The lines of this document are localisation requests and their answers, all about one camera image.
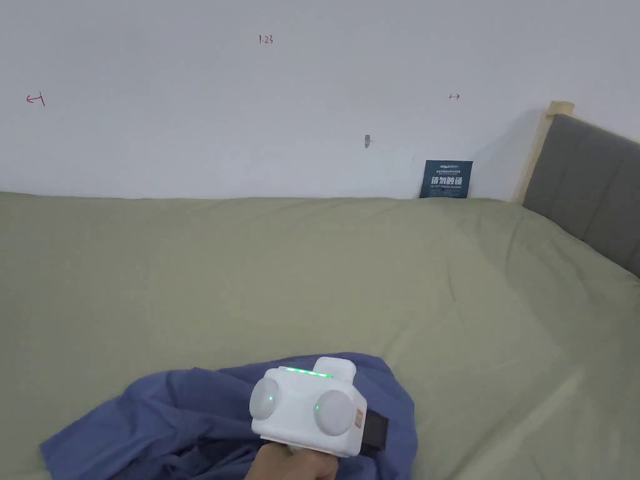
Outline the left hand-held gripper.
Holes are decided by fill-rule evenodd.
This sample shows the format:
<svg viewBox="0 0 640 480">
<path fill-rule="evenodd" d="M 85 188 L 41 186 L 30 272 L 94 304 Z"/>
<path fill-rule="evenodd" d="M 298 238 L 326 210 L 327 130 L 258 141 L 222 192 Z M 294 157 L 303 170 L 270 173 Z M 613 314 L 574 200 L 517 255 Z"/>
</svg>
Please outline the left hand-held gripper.
<svg viewBox="0 0 640 480">
<path fill-rule="evenodd" d="M 386 448 L 388 419 L 368 409 L 355 374 L 356 366 L 338 357 L 320 357 L 311 370 L 268 369 L 251 393 L 252 431 L 292 450 L 375 456 Z"/>
</svg>

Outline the person's left hand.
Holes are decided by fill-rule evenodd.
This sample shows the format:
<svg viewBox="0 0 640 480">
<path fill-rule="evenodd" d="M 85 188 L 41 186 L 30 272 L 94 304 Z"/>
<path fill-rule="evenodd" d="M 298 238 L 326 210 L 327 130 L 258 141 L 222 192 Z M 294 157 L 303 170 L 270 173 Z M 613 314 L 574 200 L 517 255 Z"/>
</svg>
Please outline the person's left hand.
<svg viewBox="0 0 640 480">
<path fill-rule="evenodd" d="M 308 449 L 292 451 L 287 446 L 269 443 L 262 446 L 252 462 L 246 479 L 335 479 L 338 459 Z"/>
</svg>

